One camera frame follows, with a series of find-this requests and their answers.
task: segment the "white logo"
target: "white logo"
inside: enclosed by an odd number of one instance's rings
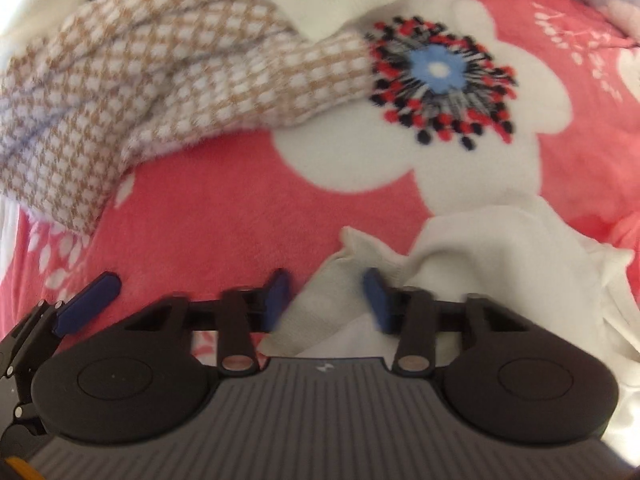
[[[316,370],[318,370],[319,372],[322,372],[323,374],[325,374],[327,372],[330,372],[334,368],[335,368],[335,366],[333,366],[331,363],[324,363],[321,366],[317,366]]]

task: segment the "checkered garment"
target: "checkered garment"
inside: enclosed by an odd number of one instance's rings
[[[309,43],[268,0],[93,0],[0,73],[0,192],[91,234],[132,166],[367,95],[354,30]]]

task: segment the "silver screw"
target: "silver screw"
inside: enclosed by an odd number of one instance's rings
[[[229,355],[222,359],[222,367],[230,372],[245,372],[254,365],[247,355]]]
[[[405,372],[423,372],[431,363],[421,355],[405,355],[398,359],[398,366]]]

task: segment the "ribbed surface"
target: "ribbed surface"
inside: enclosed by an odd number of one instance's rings
[[[47,480],[618,480],[630,470],[596,440],[526,449],[477,434],[428,382],[376,359],[273,360],[225,381],[197,419],[159,440],[94,449],[55,439],[31,463]]]

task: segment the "yellow object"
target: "yellow object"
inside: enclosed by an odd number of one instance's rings
[[[44,480],[44,477],[40,475],[33,467],[27,464],[24,460],[12,456],[6,459],[8,465],[18,473],[24,480]]]

